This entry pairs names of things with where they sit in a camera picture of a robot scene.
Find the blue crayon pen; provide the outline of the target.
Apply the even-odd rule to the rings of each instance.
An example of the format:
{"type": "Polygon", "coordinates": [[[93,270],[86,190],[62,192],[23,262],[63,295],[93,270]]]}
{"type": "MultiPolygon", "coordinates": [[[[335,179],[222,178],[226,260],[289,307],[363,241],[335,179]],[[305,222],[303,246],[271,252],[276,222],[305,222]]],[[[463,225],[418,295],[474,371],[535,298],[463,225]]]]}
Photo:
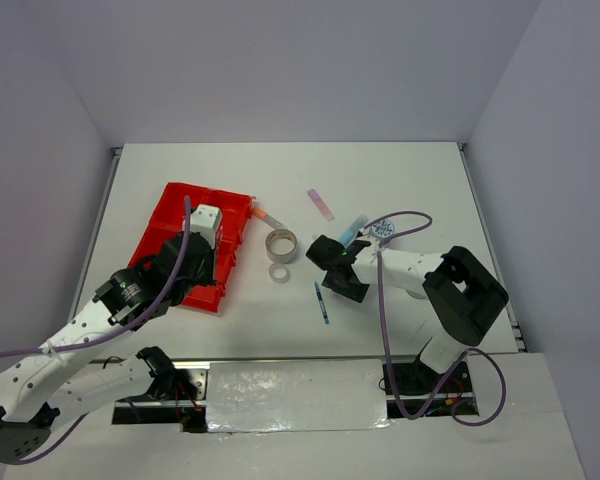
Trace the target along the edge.
{"type": "Polygon", "coordinates": [[[323,298],[323,295],[321,292],[321,288],[316,281],[314,281],[314,290],[316,293],[317,301],[319,304],[320,312],[321,312],[322,318],[324,320],[324,323],[325,323],[325,325],[329,325],[330,320],[329,320],[328,312],[327,312],[326,305],[324,302],[324,298],[323,298]]]}

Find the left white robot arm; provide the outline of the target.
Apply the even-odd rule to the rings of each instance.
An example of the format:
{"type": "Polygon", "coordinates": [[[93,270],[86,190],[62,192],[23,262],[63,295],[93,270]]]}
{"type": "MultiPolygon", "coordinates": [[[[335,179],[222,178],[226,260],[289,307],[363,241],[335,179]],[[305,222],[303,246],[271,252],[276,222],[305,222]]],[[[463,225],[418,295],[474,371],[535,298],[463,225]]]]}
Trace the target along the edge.
{"type": "Polygon", "coordinates": [[[83,310],[36,349],[12,351],[0,373],[0,463],[41,459],[39,448],[66,422],[123,398],[195,401],[199,382],[166,353],[144,347],[97,374],[81,370],[107,346],[180,305],[196,287],[215,285],[218,235],[182,231],[155,255],[116,271],[83,310]]]}

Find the small clear tape roll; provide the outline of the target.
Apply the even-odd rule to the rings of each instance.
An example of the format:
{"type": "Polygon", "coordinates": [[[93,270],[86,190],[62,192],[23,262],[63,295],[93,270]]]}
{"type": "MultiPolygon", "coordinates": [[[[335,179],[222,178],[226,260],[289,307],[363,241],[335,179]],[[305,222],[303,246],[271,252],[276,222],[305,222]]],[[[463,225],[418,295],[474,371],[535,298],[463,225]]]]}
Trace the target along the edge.
{"type": "Polygon", "coordinates": [[[290,271],[288,267],[281,263],[271,264],[268,273],[270,279],[277,284],[284,284],[290,279],[290,271]]]}

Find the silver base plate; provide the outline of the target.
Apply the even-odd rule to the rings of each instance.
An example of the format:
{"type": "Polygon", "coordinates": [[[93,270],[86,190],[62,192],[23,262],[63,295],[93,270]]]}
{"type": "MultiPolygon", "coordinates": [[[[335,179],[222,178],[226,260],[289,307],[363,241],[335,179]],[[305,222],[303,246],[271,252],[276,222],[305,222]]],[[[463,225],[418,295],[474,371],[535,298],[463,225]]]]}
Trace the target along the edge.
{"type": "Polygon", "coordinates": [[[380,359],[178,363],[196,389],[114,405],[112,422],[188,433],[356,431],[399,419],[380,359]]]}

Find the orange capped highlighter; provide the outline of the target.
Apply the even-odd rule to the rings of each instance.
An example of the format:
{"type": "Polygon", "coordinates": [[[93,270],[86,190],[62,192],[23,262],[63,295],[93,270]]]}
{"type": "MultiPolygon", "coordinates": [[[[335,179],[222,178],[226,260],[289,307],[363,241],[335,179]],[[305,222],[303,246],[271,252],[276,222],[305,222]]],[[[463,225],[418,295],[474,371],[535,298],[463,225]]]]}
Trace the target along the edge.
{"type": "Polygon", "coordinates": [[[286,228],[286,226],[282,222],[275,219],[273,216],[271,216],[270,214],[268,214],[267,212],[265,212],[264,210],[262,210],[259,207],[253,208],[253,215],[256,218],[258,218],[259,220],[263,221],[265,224],[269,225],[272,229],[285,229],[286,228]]]}

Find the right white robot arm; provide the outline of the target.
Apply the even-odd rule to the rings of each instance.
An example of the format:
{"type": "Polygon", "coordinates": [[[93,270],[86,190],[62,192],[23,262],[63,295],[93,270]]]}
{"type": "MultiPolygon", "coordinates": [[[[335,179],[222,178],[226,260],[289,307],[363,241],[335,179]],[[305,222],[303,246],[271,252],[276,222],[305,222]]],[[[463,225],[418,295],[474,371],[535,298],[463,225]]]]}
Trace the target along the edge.
{"type": "Polygon", "coordinates": [[[450,377],[451,365],[470,347],[481,344],[509,303],[509,294],[466,248],[446,253],[413,253],[360,236],[345,247],[324,235],[306,257],[325,273],[322,286],[361,303],[372,286],[392,287],[429,301],[440,326],[419,353],[416,383],[437,391],[450,377]]]}

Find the blue capped highlighter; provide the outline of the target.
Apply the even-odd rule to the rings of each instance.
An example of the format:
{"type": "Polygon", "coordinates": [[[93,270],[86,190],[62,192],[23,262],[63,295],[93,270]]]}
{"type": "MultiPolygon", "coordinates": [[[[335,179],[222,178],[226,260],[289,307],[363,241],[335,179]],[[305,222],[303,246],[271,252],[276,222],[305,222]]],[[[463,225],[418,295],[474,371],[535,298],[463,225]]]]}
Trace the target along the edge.
{"type": "Polygon", "coordinates": [[[366,215],[357,216],[351,224],[339,235],[337,241],[344,247],[348,247],[358,236],[359,231],[368,222],[366,215]]]}

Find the large clear tape roll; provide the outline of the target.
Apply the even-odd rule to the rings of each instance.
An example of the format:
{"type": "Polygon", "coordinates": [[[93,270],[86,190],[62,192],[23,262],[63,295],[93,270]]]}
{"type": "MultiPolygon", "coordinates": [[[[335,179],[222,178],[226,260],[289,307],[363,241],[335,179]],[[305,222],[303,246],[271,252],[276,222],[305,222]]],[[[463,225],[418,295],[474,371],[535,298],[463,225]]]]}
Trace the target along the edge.
{"type": "Polygon", "coordinates": [[[266,236],[265,250],[273,263],[288,264],[297,255],[298,240],[290,230],[276,229],[266,236]]]}

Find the pink highlighter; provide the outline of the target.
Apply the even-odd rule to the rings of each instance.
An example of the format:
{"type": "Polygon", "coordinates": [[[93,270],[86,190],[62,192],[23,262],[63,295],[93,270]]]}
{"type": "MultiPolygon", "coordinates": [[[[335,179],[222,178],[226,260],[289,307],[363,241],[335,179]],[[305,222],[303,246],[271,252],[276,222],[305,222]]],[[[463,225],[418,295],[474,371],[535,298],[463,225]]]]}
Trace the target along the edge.
{"type": "Polygon", "coordinates": [[[307,195],[326,221],[331,222],[335,219],[333,212],[315,189],[309,189],[307,195]]]}

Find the blue white bottle far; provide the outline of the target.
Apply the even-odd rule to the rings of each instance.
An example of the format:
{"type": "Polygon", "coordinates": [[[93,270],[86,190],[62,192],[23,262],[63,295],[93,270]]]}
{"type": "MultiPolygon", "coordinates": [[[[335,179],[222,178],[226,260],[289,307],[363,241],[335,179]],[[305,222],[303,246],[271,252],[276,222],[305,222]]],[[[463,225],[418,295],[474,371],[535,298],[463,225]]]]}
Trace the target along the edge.
{"type": "Polygon", "coordinates": [[[382,219],[370,227],[370,234],[378,239],[389,238],[396,232],[395,225],[390,219],[382,219]]]}

